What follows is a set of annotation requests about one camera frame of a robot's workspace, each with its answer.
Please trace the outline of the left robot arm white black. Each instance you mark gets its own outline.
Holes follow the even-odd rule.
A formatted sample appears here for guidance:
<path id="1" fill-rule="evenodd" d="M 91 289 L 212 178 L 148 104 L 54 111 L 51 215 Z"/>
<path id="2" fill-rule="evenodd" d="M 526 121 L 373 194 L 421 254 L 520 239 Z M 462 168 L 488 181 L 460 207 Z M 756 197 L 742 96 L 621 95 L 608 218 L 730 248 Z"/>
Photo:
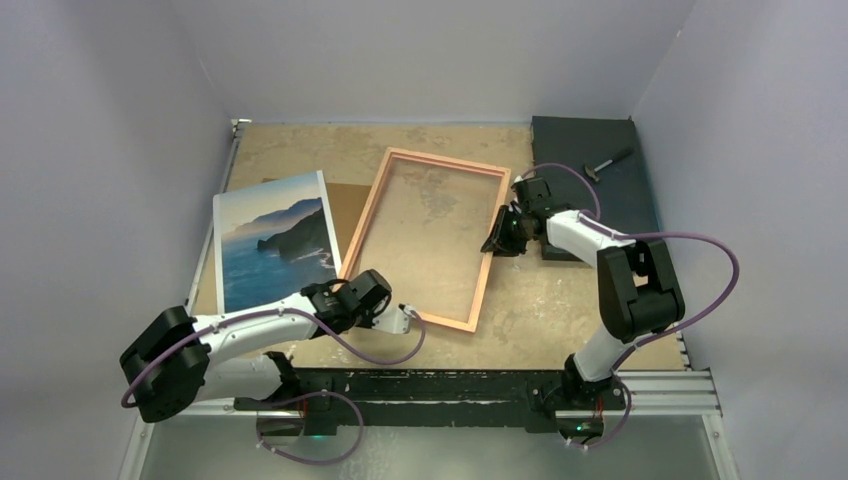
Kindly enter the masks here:
<path id="1" fill-rule="evenodd" d="M 268 347 L 353 328 L 406 334 L 410 318 L 392 302 L 375 270 L 352 280 L 311 283 L 271 303 L 225 314 L 162 311 L 121 354 L 128 388 L 120 403 L 147 423 L 169 419 L 196 402 L 225 397 L 264 400 L 284 409 L 297 399 L 287 359 Z"/>

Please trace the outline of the seascape photo print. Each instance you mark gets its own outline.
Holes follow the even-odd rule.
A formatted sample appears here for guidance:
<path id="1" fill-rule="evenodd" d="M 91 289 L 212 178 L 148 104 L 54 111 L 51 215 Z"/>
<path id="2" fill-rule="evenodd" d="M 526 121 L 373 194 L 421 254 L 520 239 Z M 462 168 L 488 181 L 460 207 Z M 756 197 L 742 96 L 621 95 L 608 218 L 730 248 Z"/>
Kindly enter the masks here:
<path id="1" fill-rule="evenodd" d="M 322 171 L 224 192 L 212 206 L 218 312 L 337 277 L 341 255 Z"/>

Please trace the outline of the aluminium rail frame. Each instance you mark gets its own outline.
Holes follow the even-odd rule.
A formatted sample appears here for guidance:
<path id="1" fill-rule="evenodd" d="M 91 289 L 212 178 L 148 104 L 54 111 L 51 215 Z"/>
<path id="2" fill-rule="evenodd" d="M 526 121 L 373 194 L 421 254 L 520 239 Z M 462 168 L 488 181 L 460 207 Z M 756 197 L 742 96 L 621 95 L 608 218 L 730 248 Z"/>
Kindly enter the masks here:
<path id="1" fill-rule="evenodd" d="M 515 257 L 542 241 L 593 267 L 601 325 L 560 370 L 408 369 L 403 358 L 370 358 L 365 369 L 298 372 L 275 350 L 287 341 L 330 337 L 354 328 L 404 335 L 410 324 L 450 320 L 392 300 L 385 278 L 355 273 L 368 231 L 398 160 L 499 181 L 491 230 L 462 329 L 474 328 L 496 257 Z M 283 437 L 334 434 L 340 426 L 429 428 L 521 427 L 558 433 L 588 452 L 613 440 L 635 395 L 619 369 L 637 349 L 693 324 L 667 246 L 668 232 L 626 234 L 604 225 L 599 209 L 575 208 L 552 194 L 533 166 L 519 176 L 503 167 L 390 147 L 356 225 L 341 271 L 296 293 L 232 313 L 193 316 L 164 310 L 119 359 L 127 381 L 121 398 L 146 423 L 211 400 L 230 399 L 256 421 L 259 448 L 280 453 Z"/>

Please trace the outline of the small hammer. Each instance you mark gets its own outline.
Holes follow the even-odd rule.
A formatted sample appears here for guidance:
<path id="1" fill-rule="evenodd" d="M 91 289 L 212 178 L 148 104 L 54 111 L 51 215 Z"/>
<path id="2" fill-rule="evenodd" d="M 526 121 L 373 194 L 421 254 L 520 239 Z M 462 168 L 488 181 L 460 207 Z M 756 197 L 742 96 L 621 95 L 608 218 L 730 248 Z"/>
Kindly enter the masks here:
<path id="1" fill-rule="evenodd" d="M 617 163 L 621 160 L 626 159 L 627 157 L 632 155 L 634 153 L 634 151 L 635 151 L 635 149 L 632 146 L 627 146 L 627 147 L 624 147 L 624 148 L 616 151 L 609 158 L 607 158 L 606 160 L 602 161 L 601 163 L 599 163 L 597 165 L 592 166 L 592 165 L 589 165 L 589 164 L 584 164 L 583 165 L 583 173 L 592 182 L 600 183 L 601 182 L 600 172 L 602 170 L 612 166 L 613 164 L 615 164 L 615 163 Z"/>

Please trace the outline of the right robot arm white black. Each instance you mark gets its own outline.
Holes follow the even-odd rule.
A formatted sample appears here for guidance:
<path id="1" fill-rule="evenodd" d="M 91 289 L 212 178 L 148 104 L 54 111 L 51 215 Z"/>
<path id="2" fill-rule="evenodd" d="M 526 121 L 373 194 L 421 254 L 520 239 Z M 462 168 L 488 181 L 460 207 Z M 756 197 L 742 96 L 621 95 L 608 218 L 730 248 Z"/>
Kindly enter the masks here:
<path id="1" fill-rule="evenodd" d="M 639 339 L 682 319 L 685 303 L 667 245 L 636 240 L 559 202 L 542 178 L 520 178 L 514 199 L 501 206 L 481 250 L 496 257 L 525 254 L 546 241 L 594 268 L 600 327 L 570 355 L 561 376 L 564 399 L 584 407 L 606 388 L 616 362 Z"/>

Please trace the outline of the black flat board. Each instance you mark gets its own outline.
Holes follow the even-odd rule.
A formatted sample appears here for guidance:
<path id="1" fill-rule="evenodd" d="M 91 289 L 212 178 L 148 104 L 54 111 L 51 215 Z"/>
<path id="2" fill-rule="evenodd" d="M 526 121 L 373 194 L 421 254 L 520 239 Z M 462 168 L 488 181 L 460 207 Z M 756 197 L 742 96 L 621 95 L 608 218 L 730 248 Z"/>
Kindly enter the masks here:
<path id="1" fill-rule="evenodd" d="M 532 154 L 537 174 L 552 194 L 571 206 L 595 212 L 601 222 L 624 233 L 660 229 L 645 156 L 632 118 L 590 119 L 534 116 Z M 597 165 L 616 151 L 632 146 L 632 155 L 600 172 L 594 183 L 583 165 Z"/>

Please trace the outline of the pink wooden picture frame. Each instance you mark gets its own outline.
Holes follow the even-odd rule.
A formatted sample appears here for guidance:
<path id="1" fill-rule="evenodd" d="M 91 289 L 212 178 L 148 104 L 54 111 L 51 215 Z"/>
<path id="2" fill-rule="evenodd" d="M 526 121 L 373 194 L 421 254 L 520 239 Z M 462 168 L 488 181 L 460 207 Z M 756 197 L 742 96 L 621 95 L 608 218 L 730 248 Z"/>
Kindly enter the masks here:
<path id="1" fill-rule="evenodd" d="M 341 277 L 374 269 L 424 321 L 475 332 L 493 260 L 481 245 L 512 178 L 506 167 L 387 149 Z"/>

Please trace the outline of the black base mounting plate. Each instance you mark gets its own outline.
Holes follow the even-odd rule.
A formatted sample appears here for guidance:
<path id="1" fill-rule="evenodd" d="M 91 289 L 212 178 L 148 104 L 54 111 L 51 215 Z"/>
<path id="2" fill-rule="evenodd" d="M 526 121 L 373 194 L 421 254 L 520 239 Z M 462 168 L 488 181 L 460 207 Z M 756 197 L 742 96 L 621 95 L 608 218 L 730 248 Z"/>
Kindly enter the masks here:
<path id="1" fill-rule="evenodd" d="M 340 426 L 522 428 L 566 437 L 599 435 L 624 411 L 621 382 L 567 398 L 561 370 L 301 368 L 270 394 L 240 394 L 237 411 L 290 411 L 307 435 Z"/>

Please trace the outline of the brown cardboard backing board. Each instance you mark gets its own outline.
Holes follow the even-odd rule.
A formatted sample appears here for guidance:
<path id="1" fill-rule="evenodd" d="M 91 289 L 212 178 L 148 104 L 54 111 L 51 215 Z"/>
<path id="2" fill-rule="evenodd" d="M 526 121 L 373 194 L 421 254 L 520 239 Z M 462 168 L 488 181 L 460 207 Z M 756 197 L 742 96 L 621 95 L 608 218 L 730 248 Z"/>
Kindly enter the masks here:
<path id="1" fill-rule="evenodd" d="M 367 199 L 369 188 L 361 185 L 330 183 L 326 193 L 304 198 L 290 207 L 267 216 L 276 225 L 263 233 L 255 248 L 294 261 L 309 254 L 324 253 L 339 266 Z"/>

